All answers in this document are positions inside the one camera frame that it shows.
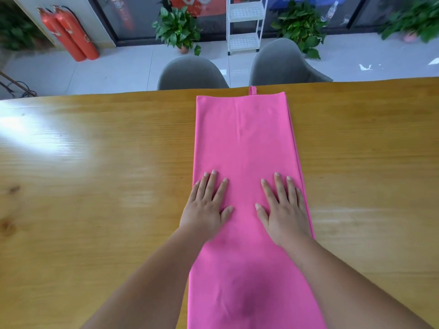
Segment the pink cloth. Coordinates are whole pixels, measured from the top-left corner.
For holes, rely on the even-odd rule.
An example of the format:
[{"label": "pink cloth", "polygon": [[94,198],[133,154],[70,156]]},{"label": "pink cloth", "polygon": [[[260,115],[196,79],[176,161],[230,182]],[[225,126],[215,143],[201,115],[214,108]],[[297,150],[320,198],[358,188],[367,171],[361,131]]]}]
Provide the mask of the pink cloth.
[{"label": "pink cloth", "polygon": [[260,180],[275,189],[274,172],[292,176],[305,195],[287,99],[285,93],[255,95],[250,88],[252,93],[197,97],[194,182],[216,169],[218,184],[229,179],[223,207],[235,210],[190,271],[187,327],[323,329],[305,278],[255,210],[255,203],[268,210]]}]

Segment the chair backrest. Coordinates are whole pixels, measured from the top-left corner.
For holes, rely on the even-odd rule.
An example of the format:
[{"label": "chair backrest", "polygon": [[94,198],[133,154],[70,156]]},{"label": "chair backrest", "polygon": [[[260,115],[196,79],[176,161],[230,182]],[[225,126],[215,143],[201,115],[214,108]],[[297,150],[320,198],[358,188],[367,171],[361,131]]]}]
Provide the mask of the chair backrest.
[{"label": "chair backrest", "polygon": [[181,56],[169,62],[158,79],[157,90],[229,88],[221,71],[201,56]]},{"label": "chair backrest", "polygon": [[332,82],[304,59],[296,43],[279,38],[257,53],[250,73],[250,85]]}]

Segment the potted plant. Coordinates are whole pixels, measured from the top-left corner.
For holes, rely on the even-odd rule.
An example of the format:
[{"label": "potted plant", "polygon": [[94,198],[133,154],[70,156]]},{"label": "potted plant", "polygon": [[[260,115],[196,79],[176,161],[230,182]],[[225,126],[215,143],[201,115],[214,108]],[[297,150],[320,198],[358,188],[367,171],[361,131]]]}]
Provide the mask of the potted plant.
[{"label": "potted plant", "polygon": [[287,11],[281,13],[271,27],[278,30],[278,37],[294,41],[307,57],[320,59],[315,47],[324,42],[326,34],[321,33],[324,25],[320,14],[308,1],[296,3],[291,0]]},{"label": "potted plant", "polygon": [[[193,48],[194,42],[200,40],[201,29],[197,27],[195,18],[187,11],[187,7],[172,7],[172,11],[162,7],[159,19],[160,22],[152,24],[156,32],[155,38],[161,38],[168,46],[177,46],[180,53],[186,54]],[[194,54],[198,56],[200,52],[200,45],[195,45]]]},{"label": "potted plant", "polygon": [[379,32],[383,40],[394,32],[402,32],[405,42],[417,37],[429,42],[439,36],[439,1],[415,1],[409,10],[394,13]]},{"label": "potted plant", "polygon": [[0,2],[0,43],[5,49],[36,49],[47,43],[44,33],[12,0]]}]

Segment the wooden table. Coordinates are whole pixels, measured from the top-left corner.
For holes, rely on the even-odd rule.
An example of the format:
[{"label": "wooden table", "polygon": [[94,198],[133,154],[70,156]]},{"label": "wooden table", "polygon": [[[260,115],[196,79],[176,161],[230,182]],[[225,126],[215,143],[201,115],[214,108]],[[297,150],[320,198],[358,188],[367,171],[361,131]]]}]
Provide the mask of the wooden table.
[{"label": "wooden table", "polygon": [[[439,326],[439,78],[285,91],[317,239]],[[0,103],[0,327],[78,328],[177,228],[196,95]],[[179,328],[186,326],[184,301]]]}]

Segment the pink plant pot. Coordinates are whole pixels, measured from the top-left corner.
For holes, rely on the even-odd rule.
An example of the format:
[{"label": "pink plant pot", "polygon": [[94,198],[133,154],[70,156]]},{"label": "pink plant pot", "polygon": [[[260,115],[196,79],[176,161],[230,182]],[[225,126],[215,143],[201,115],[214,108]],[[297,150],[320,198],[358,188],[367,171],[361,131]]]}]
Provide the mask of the pink plant pot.
[{"label": "pink plant pot", "polygon": [[407,43],[415,42],[418,39],[416,32],[406,33],[403,37],[403,41]]},{"label": "pink plant pot", "polygon": [[181,54],[187,54],[189,52],[189,49],[187,49],[186,46],[181,46],[181,48],[178,49]]}]

